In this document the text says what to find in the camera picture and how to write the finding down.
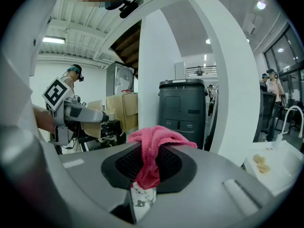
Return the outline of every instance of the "pink towel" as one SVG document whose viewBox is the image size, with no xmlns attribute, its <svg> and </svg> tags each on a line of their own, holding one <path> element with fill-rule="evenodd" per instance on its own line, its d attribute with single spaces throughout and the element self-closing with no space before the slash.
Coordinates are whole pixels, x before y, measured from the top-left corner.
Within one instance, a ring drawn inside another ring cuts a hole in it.
<svg viewBox="0 0 304 228">
<path fill-rule="evenodd" d="M 138 186 L 144 190 L 156 188 L 160 183 L 160 175 L 155 159 L 162 144 L 178 143 L 197 148 L 196 143 L 190 142 L 181 134 L 162 126 L 147 127 L 130 134 L 128 142 L 135 141 L 142 142 L 143 167 L 134 182 L 137 182 Z"/>
</svg>

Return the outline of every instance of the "black cable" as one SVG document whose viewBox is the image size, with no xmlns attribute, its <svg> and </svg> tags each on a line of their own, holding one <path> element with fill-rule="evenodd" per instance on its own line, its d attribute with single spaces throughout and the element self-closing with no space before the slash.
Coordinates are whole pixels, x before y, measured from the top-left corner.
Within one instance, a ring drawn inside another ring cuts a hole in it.
<svg viewBox="0 0 304 228">
<path fill-rule="evenodd" d="M 75 141 L 74 141 L 74 139 L 72 139 L 72 140 L 73 140 L 73 147 L 63 147 L 63 146 L 62 146 L 62 148 L 66 149 L 66 150 L 71 150 L 71 149 L 73 149 L 74 146 L 75 146 Z"/>
<path fill-rule="evenodd" d="M 74 138 L 75 141 L 79 138 L 79 131 L 80 131 L 80 123 L 78 123 L 78 133 L 77 133 L 77 137 Z"/>
</svg>

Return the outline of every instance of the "white pillar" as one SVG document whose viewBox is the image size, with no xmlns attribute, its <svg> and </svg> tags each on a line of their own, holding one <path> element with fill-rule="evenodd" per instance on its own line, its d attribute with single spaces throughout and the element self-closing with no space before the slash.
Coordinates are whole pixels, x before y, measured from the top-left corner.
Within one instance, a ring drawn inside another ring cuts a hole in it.
<svg viewBox="0 0 304 228">
<path fill-rule="evenodd" d="M 240 166 L 258 122 L 257 66 L 244 32 L 218 0 L 189 0 L 211 40 L 218 70 L 218 119 L 211 152 Z"/>
<path fill-rule="evenodd" d="M 157 10 L 142 20 L 138 65 L 139 129 L 154 127 L 158 122 L 159 85 L 175 79 L 175 63 L 181 54 L 172 30 Z"/>
</svg>

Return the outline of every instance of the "trash bin lid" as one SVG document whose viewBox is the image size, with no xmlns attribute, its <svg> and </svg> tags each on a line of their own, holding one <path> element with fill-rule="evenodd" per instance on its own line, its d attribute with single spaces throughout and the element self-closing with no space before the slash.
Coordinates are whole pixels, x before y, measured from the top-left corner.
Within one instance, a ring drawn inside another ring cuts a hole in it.
<svg viewBox="0 0 304 228">
<path fill-rule="evenodd" d="M 162 81 L 160 82 L 160 88 L 163 86 L 173 86 L 175 84 L 194 84 L 194 85 L 200 85 L 204 86 L 204 81 L 199 78 L 192 78 L 192 79 L 177 79 L 177 80 L 167 80 L 167 81 Z"/>
</svg>

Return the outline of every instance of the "window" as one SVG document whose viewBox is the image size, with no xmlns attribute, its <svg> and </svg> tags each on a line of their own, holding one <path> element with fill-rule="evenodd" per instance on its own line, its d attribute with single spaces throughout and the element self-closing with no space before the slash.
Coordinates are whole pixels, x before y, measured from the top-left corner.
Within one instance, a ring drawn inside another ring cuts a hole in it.
<svg viewBox="0 0 304 228">
<path fill-rule="evenodd" d="M 282 71 L 295 64 L 293 52 L 285 36 L 281 37 L 273 46 L 278 70 Z"/>
<path fill-rule="evenodd" d="M 294 56 L 295 56 L 294 60 L 296 62 L 302 61 L 304 59 L 304 52 L 292 28 L 289 28 L 287 30 L 286 37 L 288 39 L 288 43 L 290 44 L 292 50 L 294 51 Z"/>
<path fill-rule="evenodd" d="M 303 48 L 290 26 L 264 55 L 268 68 L 273 68 L 277 72 L 304 61 Z"/>
<path fill-rule="evenodd" d="M 267 61 L 267 64 L 268 64 L 268 68 L 272 68 L 276 71 L 276 61 L 275 61 L 274 54 L 272 53 L 272 50 L 269 49 L 265 53 L 265 56 L 266 56 L 266 61 Z"/>
</svg>

